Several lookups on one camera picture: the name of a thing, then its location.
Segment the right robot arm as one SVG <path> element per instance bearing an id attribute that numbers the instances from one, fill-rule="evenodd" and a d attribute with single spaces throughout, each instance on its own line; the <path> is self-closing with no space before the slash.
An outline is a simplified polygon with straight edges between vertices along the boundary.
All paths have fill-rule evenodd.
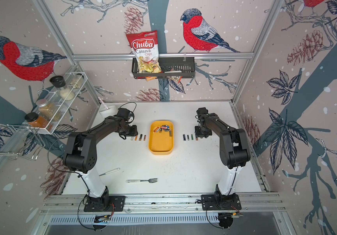
<path id="1" fill-rule="evenodd" d="M 197 138 L 208 138 L 212 134 L 219 137 L 219 157 L 226 173 L 216 185 L 214 197 L 218 204 L 231 202 L 236 197 L 236 183 L 242 168 L 251 159 L 251 151 L 244 129 L 237 129 L 220 119 L 215 113 L 198 108 L 196 111 L 198 125 L 195 126 Z"/>

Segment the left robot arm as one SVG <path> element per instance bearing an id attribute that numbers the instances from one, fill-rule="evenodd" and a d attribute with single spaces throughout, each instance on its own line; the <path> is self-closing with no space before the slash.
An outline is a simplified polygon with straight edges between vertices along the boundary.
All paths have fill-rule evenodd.
<path id="1" fill-rule="evenodd" d="M 116 115 L 104 118 L 95 127 L 84 132 L 73 132 L 68 137 L 63 163 L 70 171 L 79 175 L 87 188 L 84 208 L 86 212 L 112 208 L 109 190 L 96 169 L 97 144 L 112 133 L 118 133 L 123 140 L 136 137 L 137 126 L 130 124 L 134 117 L 132 111 L 119 108 Z"/>

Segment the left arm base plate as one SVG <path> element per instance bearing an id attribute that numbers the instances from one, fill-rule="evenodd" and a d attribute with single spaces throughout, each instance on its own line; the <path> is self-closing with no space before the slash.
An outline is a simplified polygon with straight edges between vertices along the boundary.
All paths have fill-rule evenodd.
<path id="1" fill-rule="evenodd" d="M 125 196 L 102 196 L 93 198 L 87 196 L 85 199 L 84 212 L 122 212 Z"/>

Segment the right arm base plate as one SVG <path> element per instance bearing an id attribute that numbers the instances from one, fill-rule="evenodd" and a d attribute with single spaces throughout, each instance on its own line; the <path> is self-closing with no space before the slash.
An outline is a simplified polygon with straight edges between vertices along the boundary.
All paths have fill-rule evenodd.
<path id="1" fill-rule="evenodd" d="M 204 211 L 239 211 L 242 209 L 239 195 L 216 196 L 212 194 L 201 195 L 201 204 Z"/>

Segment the yellow plastic storage box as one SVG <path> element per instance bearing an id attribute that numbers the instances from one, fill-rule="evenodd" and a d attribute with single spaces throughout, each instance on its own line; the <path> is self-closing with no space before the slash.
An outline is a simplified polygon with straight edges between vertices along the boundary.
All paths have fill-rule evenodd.
<path id="1" fill-rule="evenodd" d="M 148 148 L 154 155 L 168 155 L 174 149 L 174 126 L 169 120 L 154 121 L 149 130 Z"/>

